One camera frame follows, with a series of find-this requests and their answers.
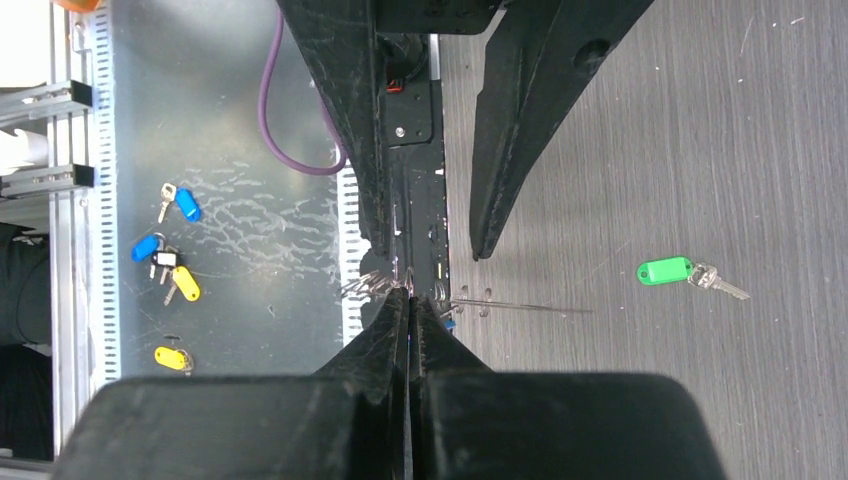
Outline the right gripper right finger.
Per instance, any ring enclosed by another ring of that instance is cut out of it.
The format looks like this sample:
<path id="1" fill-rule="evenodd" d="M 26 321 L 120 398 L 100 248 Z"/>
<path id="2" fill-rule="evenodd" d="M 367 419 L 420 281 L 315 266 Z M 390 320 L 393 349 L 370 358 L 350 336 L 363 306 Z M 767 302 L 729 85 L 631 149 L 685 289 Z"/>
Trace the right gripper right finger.
<path id="1" fill-rule="evenodd" d="M 636 372 L 497 372 L 410 302 L 417 479 L 722 479 L 692 395 Z"/>

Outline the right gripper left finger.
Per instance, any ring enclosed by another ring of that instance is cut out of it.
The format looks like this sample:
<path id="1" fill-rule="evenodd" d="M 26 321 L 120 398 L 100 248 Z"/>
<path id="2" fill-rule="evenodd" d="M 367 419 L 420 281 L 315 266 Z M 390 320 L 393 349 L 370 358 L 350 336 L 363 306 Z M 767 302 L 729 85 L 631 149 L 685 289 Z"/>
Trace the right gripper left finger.
<path id="1" fill-rule="evenodd" d="M 310 375 L 137 377 L 101 389 L 56 479 L 401 479 L 410 295 Z"/>

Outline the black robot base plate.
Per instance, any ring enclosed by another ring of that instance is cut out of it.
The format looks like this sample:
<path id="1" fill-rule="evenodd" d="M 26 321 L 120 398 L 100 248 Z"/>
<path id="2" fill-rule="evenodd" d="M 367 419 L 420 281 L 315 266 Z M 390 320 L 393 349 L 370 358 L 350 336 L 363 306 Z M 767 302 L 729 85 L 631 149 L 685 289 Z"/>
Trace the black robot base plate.
<path id="1" fill-rule="evenodd" d="M 388 84 L 389 259 L 397 280 L 431 299 L 448 290 L 449 241 L 439 38 L 383 33 Z"/>

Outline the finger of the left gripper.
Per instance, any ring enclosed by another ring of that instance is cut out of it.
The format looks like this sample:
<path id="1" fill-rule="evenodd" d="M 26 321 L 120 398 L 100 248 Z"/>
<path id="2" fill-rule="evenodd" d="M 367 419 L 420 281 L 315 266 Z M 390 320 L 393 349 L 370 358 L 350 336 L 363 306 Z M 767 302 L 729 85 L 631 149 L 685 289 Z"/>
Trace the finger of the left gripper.
<path id="1" fill-rule="evenodd" d="M 519 192 L 603 62 L 652 0 L 514 1 L 485 49 L 469 206 L 474 259 L 490 258 Z"/>
<path id="2" fill-rule="evenodd" d="M 389 257 L 390 168 L 385 68 L 373 1 L 282 0 L 279 6 L 357 178 L 360 229 Z"/>

